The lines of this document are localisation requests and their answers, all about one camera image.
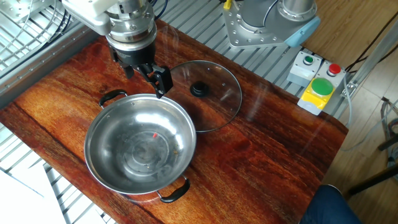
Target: pot handle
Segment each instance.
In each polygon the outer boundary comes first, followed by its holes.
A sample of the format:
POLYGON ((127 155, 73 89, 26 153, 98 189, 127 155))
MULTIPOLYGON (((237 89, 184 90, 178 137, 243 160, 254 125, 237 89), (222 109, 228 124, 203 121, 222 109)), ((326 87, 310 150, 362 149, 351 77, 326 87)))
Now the pot handle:
POLYGON ((105 102, 112 100, 120 94, 125 94, 125 96, 127 96, 127 92, 125 90, 112 90, 109 93, 105 93, 105 95, 99 100, 99 106, 104 109, 103 105, 105 102))
POLYGON ((189 179, 187 179, 184 175, 182 175, 182 177, 185 179, 185 183, 182 187, 180 187, 179 189, 175 190, 172 194, 170 194, 167 197, 162 197, 159 193, 159 191, 157 190, 156 193, 157 195, 159 195, 160 197, 160 201, 163 203, 172 203, 175 202, 176 200, 178 200, 180 197, 182 197, 183 195, 185 195, 185 193, 187 193, 189 187, 191 186, 191 183, 189 181, 189 179))

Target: person's leg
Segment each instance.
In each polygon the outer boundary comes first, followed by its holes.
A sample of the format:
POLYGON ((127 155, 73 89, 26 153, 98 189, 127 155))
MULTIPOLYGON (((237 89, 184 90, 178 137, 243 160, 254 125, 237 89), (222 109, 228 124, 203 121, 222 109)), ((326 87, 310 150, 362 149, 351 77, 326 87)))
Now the person's leg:
POLYGON ((315 193, 300 224, 361 224, 340 192, 322 185, 315 193))

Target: red button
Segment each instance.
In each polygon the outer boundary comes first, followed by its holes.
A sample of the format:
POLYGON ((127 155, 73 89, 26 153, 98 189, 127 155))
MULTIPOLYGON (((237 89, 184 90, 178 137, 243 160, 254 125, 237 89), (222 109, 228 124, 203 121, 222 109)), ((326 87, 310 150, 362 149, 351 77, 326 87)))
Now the red button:
POLYGON ((338 64, 331 64, 329 66, 329 72, 336 75, 341 72, 341 68, 338 64))

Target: control box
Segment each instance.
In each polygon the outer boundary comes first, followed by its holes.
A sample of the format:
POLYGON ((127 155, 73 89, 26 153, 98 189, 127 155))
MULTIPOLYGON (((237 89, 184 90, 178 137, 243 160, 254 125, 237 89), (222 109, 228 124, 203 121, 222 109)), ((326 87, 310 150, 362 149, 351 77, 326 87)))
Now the control box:
POLYGON ((297 105, 318 115, 329 102, 345 75, 346 72, 339 65, 325 61, 305 89, 297 105))
POLYGON ((321 58, 300 51, 290 69, 287 81, 307 87, 321 66, 321 62, 321 58))

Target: wooden tabletop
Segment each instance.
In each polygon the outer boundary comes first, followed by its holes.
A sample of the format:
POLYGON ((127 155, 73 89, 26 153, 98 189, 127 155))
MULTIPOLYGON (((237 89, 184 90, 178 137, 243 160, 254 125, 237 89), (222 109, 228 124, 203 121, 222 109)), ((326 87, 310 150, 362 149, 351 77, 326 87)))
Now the wooden tabletop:
POLYGON ((176 202, 164 204, 156 193, 128 200, 98 183, 85 164, 85 135, 103 94, 154 92, 138 73, 125 77, 103 37, 0 111, 0 122, 118 223, 298 223, 348 130, 325 113, 299 108, 293 95, 166 23, 157 27, 159 65, 215 62, 236 76, 243 93, 232 122, 197 135, 185 172, 191 187, 176 202))

